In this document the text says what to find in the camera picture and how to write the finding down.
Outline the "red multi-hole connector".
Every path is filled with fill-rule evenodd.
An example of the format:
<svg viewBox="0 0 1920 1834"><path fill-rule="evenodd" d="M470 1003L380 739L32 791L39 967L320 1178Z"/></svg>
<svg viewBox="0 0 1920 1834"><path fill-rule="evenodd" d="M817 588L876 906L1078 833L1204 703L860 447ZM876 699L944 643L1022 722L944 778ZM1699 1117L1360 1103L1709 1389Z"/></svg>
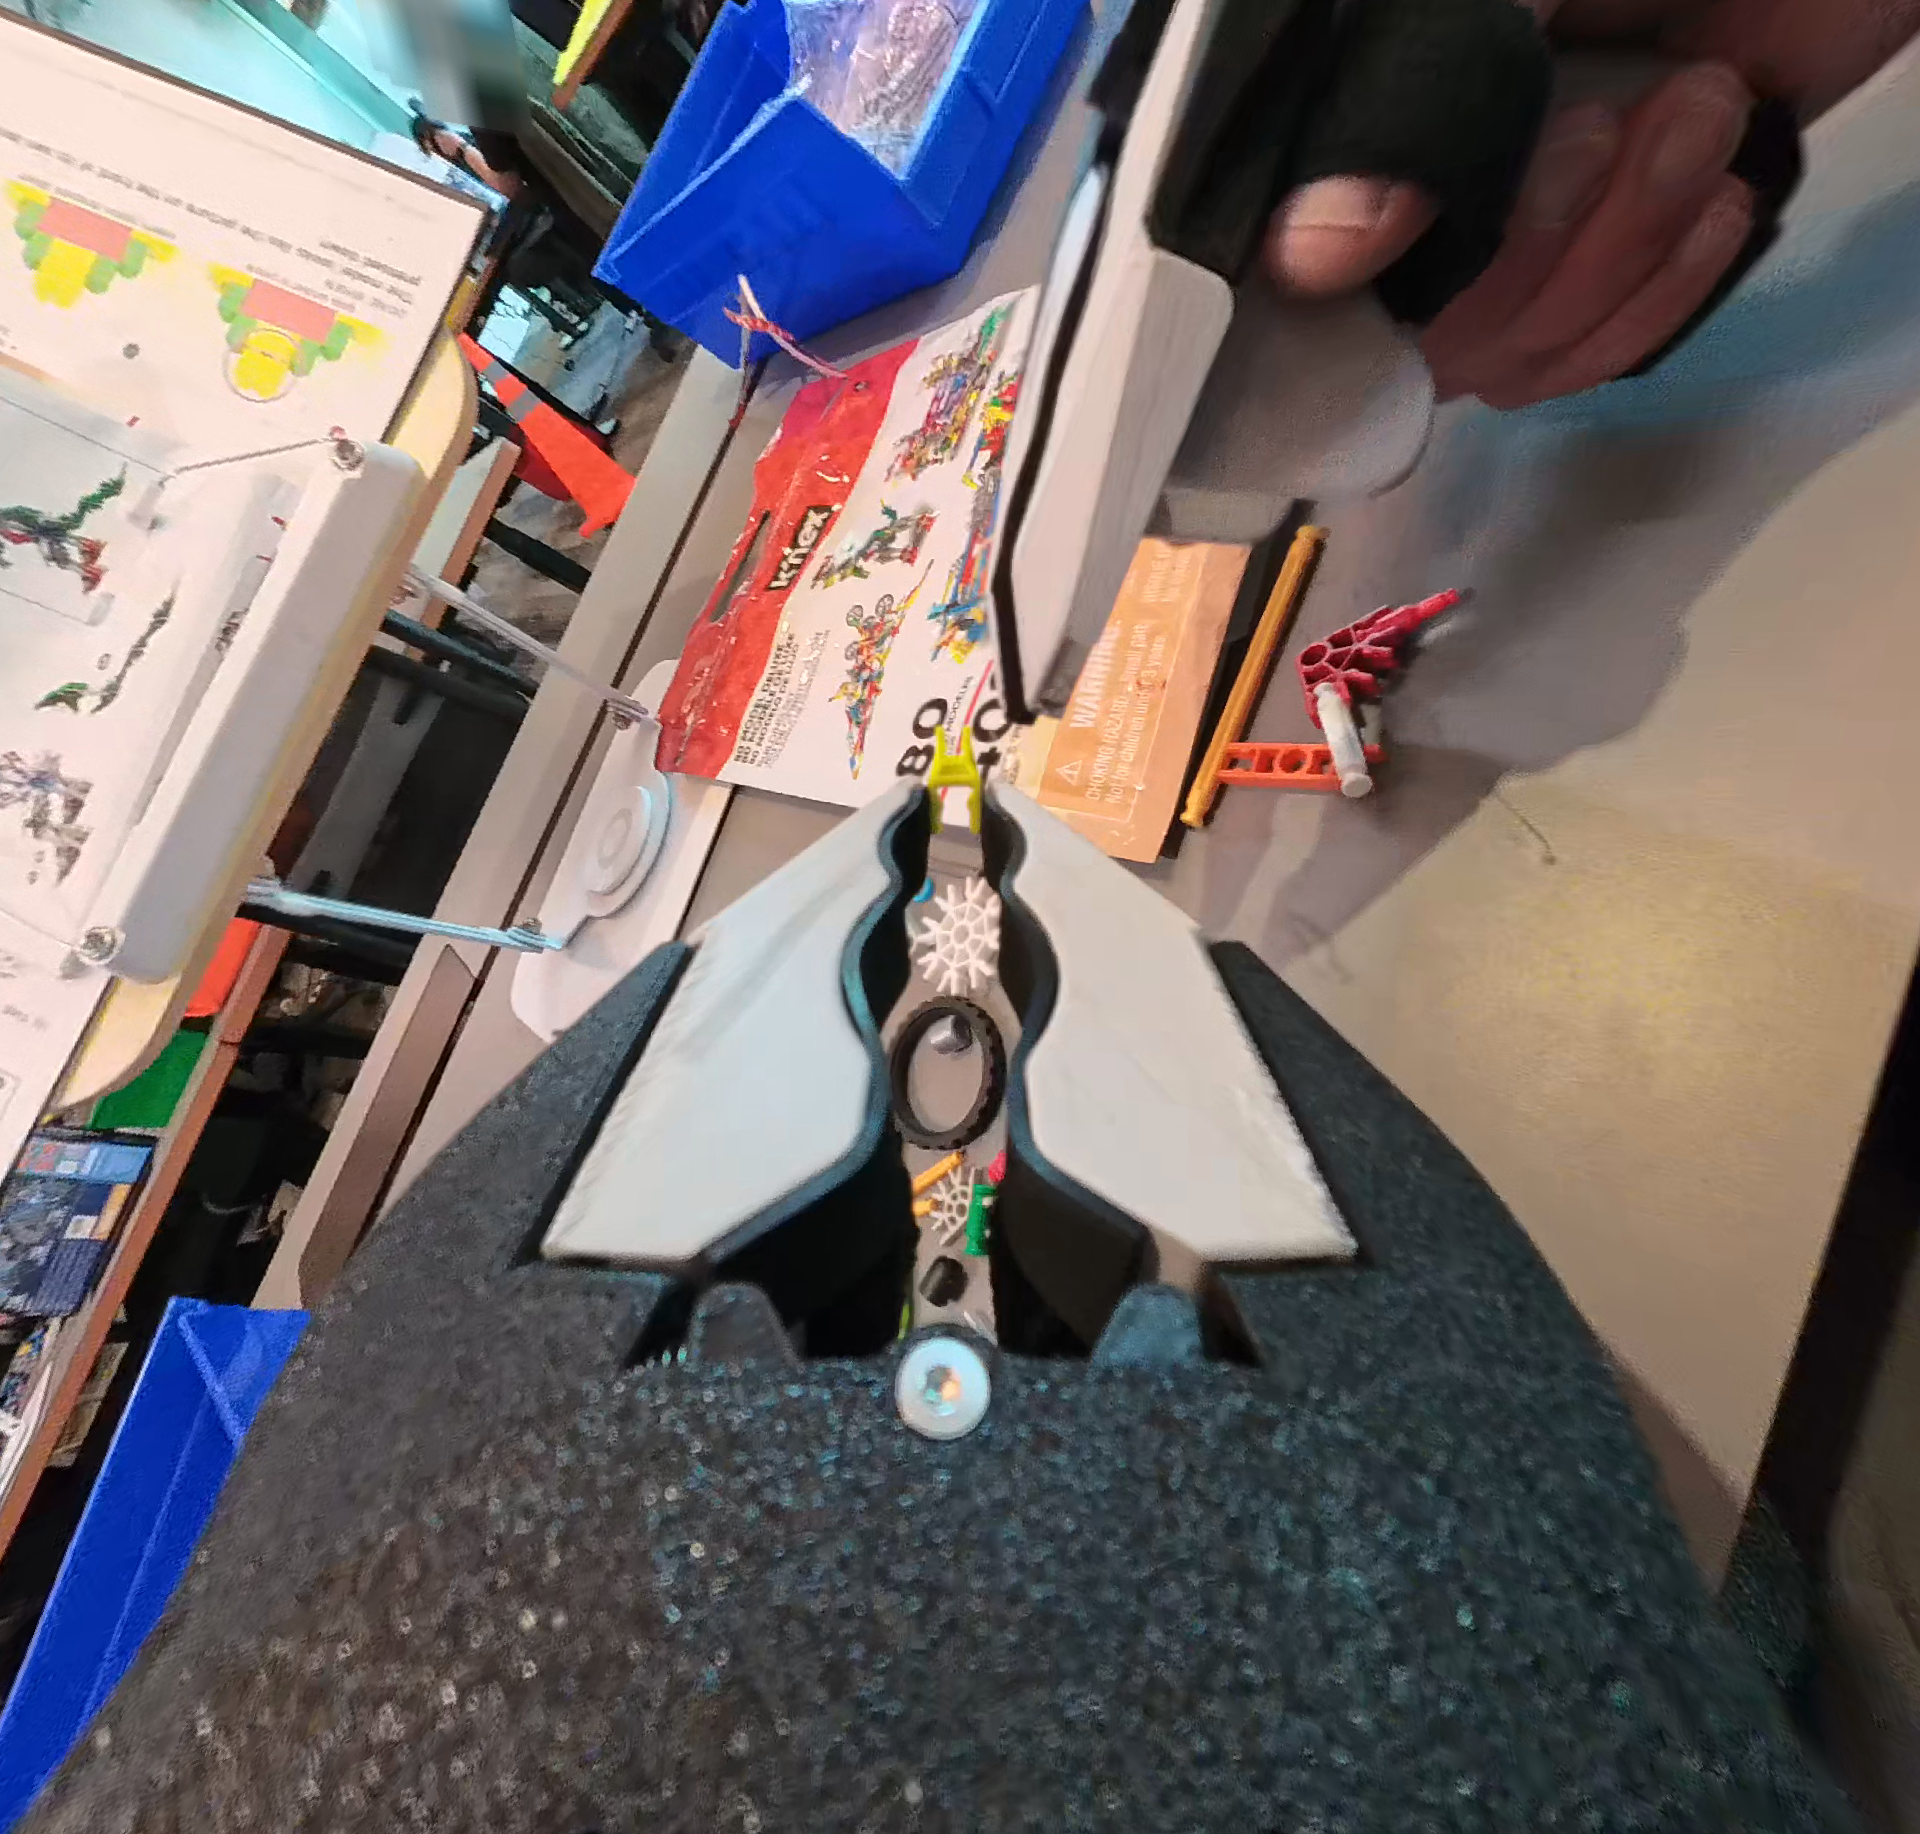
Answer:
<svg viewBox="0 0 1920 1834"><path fill-rule="evenodd" d="M1304 647L1300 677L1309 717L1319 721L1324 690L1344 706L1377 701L1384 684L1404 669L1423 630L1450 614L1464 599L1464 592L1444 589L1405 604L1383 604Z"/></svg>

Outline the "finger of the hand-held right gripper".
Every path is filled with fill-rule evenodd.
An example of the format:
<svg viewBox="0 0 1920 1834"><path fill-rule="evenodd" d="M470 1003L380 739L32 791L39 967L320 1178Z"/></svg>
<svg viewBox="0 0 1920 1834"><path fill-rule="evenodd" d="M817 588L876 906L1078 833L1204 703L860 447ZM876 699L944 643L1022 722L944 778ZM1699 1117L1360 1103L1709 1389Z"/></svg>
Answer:
<svg viewBox="0 0 1920 1834"><path fill-rule="evenodd" d="M995 658L1016 725L1067 703L1232 312L1232 285L1156 244L1140 188L1092 162L1047 262L1000 482Z"/></svg>

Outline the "person's right hand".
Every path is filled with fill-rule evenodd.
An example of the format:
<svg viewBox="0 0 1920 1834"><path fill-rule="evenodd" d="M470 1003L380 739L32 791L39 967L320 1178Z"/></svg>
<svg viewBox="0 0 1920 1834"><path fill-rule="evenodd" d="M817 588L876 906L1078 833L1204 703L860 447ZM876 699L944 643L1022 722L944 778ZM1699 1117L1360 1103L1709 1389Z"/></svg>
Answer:
<svg viewBox="0 0 1920 1834"><path fill-rule="evenodd" d="M1556 104L1501 252L1426 330L1443 403L1511 411L1625 378L1753 244L1735 153L1766 101L1812 123L1917 36L1918 0L1520 0L1565 45L1648 49L1634 99Z"/></svg>

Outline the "clear plastic bag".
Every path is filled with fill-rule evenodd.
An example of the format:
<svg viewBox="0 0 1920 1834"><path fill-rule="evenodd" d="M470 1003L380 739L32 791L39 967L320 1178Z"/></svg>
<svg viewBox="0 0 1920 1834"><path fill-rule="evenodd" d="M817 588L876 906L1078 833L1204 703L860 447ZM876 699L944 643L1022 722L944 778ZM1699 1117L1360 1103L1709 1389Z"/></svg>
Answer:
<svg viewBox="0 0 1920 1834"><path fill-rule="evenodd" d="M903 176L979 0L781 0L786 93Z"/></svg>

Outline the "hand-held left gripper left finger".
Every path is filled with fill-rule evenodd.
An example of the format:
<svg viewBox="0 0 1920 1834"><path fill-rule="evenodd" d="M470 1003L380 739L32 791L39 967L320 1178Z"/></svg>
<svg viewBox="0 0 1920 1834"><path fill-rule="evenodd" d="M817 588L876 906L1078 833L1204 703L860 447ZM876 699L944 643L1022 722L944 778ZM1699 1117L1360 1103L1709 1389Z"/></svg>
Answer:
<svg viewBox="0 0 1920 1834"><path fill-rule="evenodd" d="M882 1029L930 839L925 787L894 782L703 922L564 1176L544 1260L690 1281L806 1214L828 1265L792 1280L829 1293L855 1259L828 1202L907 1217Z"/></svg>

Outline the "blue plastic storage bin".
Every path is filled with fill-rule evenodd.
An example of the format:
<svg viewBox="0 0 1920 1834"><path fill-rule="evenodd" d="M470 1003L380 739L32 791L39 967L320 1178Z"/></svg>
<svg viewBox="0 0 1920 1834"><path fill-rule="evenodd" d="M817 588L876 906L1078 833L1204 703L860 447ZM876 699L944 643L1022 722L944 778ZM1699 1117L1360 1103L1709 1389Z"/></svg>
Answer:
<svg viewBox="0 0 1920 1834"><path fill-rule="evenodd" d="M726 4L595 276L734 362L744 276L797 339L966 262L1089 0L979 0L903 173L787 88L783 0Z"/></svg>
<svg viewBox="0 0 1920 1834"><path fill-rule="evenodd" d="M159 1624L307 1322L306 1310L166 1304L12 1683L4 1830L76 1751Z"/></svg>

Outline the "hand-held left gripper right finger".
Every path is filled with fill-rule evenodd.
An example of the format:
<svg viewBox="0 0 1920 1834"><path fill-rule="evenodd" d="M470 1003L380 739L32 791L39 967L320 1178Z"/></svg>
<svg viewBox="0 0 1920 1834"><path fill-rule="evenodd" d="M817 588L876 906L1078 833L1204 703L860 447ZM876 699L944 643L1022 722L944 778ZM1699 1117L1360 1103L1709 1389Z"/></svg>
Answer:
<svg viewBox="0 0 1920 1834"><path fill-rule="evenodd" d="M1336 1207L1200 923L1014 787L983 801L1006 1081L995 1244L1035 1293L1346 1265Z"/></svg>

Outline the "white document stand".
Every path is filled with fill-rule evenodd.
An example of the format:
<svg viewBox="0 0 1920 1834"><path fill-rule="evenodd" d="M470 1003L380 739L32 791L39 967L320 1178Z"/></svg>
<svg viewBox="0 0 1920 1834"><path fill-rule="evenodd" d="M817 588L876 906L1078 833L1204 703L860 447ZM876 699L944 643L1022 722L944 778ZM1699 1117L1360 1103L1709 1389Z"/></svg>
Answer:
<svg viewBox="0 0 1920 1834"><path fill-rule="evenodd" d="M468 265L488 226L483 211ZM453 339L457 294L394 438L376 442L329 434L216 449L121 422L4 356L4 374L41 381L128 430L193 447L203 468L265 462L300 477L303 497L110 870L101 923L68 946L25 935L4 915L6 1166L45 1117L98 1099L164 1044L177 1016L169 998L208 963L384 611L406 588L436 488L466 452L475 387Z"/></svg>

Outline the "red background object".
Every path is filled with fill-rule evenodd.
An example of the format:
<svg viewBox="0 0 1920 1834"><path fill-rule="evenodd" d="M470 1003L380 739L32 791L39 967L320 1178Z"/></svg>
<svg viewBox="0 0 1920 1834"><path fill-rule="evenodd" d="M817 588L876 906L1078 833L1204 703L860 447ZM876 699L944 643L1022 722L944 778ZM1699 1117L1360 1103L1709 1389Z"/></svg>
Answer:
<svg viewBox="0 0 1920 1834"><path fill-rule="evenodd" d="M537 394L468 333L456 340L520 447L520 477L558 502L577 505L585 536L611 529L633 497L635 474L607 452L595 432Z"/></svg>

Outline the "printed instruction sheet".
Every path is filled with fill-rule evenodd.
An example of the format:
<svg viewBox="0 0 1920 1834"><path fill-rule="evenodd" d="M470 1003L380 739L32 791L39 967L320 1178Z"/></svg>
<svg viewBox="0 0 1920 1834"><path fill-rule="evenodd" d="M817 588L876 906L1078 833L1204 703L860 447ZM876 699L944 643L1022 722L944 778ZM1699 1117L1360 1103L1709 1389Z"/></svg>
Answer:
<svg viewBox="0 0 1920 1834"><path fill-rule="evenodd" d="M4 356L121 422L394 438L483 228L456 188L4 14Z"/></svg>

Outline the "long orange rod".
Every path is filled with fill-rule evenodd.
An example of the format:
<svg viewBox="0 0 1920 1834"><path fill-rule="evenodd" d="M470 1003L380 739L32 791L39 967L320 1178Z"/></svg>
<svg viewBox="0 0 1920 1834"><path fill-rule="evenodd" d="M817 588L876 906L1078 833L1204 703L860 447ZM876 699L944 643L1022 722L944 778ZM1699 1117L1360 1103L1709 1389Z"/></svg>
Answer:
<svg viewBox="0 0 1920 1834"><path fill-rule="evenodd" d="M1204 828L1212 816L1227 747L1244 739L1266 693L1280 645L1326 543L1324 526L1297 526L1285 550L1275 542L1259 547L1259 559L1252 563L1254 580L1246 588L1254 593L1248 603L1237 603L1228 621L1219 691L1209 696L1204 712L1200 749L1178 810L1178 824L1186 831Z"/></svg>

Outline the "picture sheet in clear sleeve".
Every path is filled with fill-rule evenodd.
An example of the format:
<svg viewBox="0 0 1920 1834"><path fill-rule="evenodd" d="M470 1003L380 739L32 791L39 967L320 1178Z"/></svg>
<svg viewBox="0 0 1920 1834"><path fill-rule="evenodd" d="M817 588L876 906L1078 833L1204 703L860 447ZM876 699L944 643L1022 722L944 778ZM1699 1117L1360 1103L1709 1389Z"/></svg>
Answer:
<svg viewBox="0 0 1920 1834"><path fill-rule="evenodd" d="M3 393L3 903L80 942L302 502L51 387Z"/></svg>

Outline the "blue printed box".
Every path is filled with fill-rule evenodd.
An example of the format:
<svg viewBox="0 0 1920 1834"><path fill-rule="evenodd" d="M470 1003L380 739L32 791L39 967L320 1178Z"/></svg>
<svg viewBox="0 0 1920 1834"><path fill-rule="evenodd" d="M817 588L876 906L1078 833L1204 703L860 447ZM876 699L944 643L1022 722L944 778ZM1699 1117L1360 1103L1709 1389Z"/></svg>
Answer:
<svg viewBox="0 0 1920 1834"><path fill-rule="evenodd" d="M159 1150L152 1132L41 1125L3 1192L3 1314L66 1319L98 1287Z"/></svg>

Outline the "red white toy packaging bag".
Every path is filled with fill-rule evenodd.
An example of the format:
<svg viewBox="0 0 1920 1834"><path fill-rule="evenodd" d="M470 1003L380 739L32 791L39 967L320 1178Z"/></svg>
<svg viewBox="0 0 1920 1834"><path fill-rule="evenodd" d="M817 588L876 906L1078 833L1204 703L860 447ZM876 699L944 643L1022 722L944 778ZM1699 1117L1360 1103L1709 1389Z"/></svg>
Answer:
<svg viewBox="0 0 1920 1834"><path fill-rule="evenodd" d="M1008 717L989 556L1035 301L995 296L800 387L684 642L664 767L852 810L971 735L981 770L1115 860L1160 860L1252 550L1145 539L1068 711Z"/></svg>

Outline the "black rubber tire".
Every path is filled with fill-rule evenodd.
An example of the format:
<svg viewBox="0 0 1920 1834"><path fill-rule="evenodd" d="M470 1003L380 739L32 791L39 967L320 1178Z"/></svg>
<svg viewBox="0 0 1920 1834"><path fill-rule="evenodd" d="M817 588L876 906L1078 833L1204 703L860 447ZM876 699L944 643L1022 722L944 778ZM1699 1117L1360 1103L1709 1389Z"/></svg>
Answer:
<svg viewBox="0 0 1920 1834"><path fill-rule="evenodd" d="M962 1037L958 1054L973 1056L974 1084L965 1109L950 1122L932 1119L915 1093L915 1066L935 1029ZM1008 1079L1008 1052L995 1016L966 996L938 992L900 1021L888 1048L888 1101L900 1135L930 1150L958 1150L994 1123Z"/></svg>

